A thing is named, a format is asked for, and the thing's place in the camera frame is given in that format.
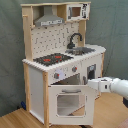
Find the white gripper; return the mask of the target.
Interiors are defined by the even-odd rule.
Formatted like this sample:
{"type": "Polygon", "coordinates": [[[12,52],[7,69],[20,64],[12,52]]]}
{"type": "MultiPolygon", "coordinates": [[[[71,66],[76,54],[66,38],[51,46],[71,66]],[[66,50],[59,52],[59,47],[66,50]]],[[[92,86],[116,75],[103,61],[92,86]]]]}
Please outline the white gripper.
{"type": "Polygon", "coordinates": [[[99,92],[109,92],[110,82],[110,78],[98,78],[89,80],[87,85],[99,92]]]}

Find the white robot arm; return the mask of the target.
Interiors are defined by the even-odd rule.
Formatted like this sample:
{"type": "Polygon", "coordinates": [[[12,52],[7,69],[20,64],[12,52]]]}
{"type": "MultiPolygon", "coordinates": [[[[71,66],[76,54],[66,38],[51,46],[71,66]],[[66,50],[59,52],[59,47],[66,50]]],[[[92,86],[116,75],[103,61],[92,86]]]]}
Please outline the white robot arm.
{"type": "Polygon", "coordinates": [[[122,96],[123,104],[128,108],[128,80],[102,77],[89,80],[88,86],[99,92],[116,93],[122,96]]]}

